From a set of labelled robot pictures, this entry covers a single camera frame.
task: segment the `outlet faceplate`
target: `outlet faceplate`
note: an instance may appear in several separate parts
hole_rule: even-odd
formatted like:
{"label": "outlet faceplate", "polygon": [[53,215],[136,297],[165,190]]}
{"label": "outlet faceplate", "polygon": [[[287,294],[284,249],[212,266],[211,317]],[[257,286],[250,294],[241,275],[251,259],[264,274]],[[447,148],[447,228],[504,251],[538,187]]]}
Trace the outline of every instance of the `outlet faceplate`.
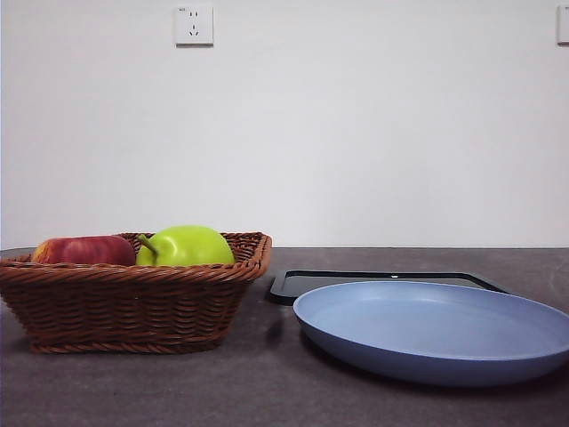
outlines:
{"label": "outlet faceplate", "polygon": [[569,45],[569,4],[557,7],[557,44]]}
{"label": "outlet faceplate", "polygon": [[213,5],[187,4],[175,11],[176,45],[213,44]]}

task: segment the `brown wicker basket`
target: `brown wicker basket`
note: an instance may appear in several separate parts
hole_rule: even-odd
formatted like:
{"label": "brown wicker basket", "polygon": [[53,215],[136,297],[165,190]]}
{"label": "brown wicker basket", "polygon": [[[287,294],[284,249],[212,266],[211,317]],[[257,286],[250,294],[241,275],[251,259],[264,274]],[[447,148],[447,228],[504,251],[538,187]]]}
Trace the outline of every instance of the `brown wicker basket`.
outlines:
{"label": "brown wicker basket", "polygon": [[[135,251],[140,233],[122,233]],[[0,294],[41,353],[210,350],[228,333],[247,287],[268,267],[271,238],[222,233],[235,264],[121,267],[0,261]]]}

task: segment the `apple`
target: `apple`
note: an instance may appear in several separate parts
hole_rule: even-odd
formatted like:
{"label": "apple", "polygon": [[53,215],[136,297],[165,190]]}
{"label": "apple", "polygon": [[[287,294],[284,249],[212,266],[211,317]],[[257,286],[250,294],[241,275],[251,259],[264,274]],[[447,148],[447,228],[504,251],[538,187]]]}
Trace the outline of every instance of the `apple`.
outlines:
{"label": "apple", "polygon": [[121,236],[50,238],[36,248],[31,261],[45,264],[71,262],[129,266],[136,262],[136,254],[132,245]]}

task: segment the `table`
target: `table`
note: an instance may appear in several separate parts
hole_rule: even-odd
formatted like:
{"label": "table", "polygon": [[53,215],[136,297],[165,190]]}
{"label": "table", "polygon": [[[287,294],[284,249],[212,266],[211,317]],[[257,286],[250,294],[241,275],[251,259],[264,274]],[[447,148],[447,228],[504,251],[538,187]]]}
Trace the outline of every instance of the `table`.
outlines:
{"label": "table", "polygon": [[446,389],[329,357],[301,333],[292,307],[266,299],[276,273],[290,269],[467,271],[569,312],[569,248],[274,248],[216,350],[36,355],[3,306],[2,425],[569,425],[569,365],[529,383]]}

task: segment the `tray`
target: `tray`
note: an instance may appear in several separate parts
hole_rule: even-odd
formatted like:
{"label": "tray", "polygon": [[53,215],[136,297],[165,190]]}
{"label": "tray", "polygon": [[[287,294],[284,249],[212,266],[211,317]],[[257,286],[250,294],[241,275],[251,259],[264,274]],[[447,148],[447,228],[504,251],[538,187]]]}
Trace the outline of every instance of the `tray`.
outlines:
{"label": "tray", "polygon": [[319,287],[347,282],[406,281],[437,282],[447,285],[483,288],[512,294],[487,278],[459,271],[439,272],[386,272],[386,271],[335,271],[335,270],[281,270],[276,274],[268,298],[282,305],[293,305],[300,295]]}

